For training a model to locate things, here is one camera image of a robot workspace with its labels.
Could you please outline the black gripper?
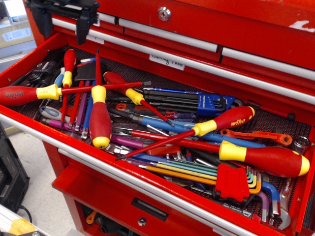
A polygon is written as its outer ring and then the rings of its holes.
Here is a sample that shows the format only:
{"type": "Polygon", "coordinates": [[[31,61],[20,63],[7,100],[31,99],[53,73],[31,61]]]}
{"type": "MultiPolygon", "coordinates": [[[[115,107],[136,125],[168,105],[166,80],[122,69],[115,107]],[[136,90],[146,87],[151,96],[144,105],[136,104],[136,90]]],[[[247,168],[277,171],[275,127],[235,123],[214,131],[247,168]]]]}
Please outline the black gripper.
{"type": "Polygon", "coordinates": [[[78,45],[85,43],[90,27],[98,23],[100,3],[96,0],[26,0],[25,3],[44,37],[49,37],[53,30],[52,14],[77,19],[78,45]]]}

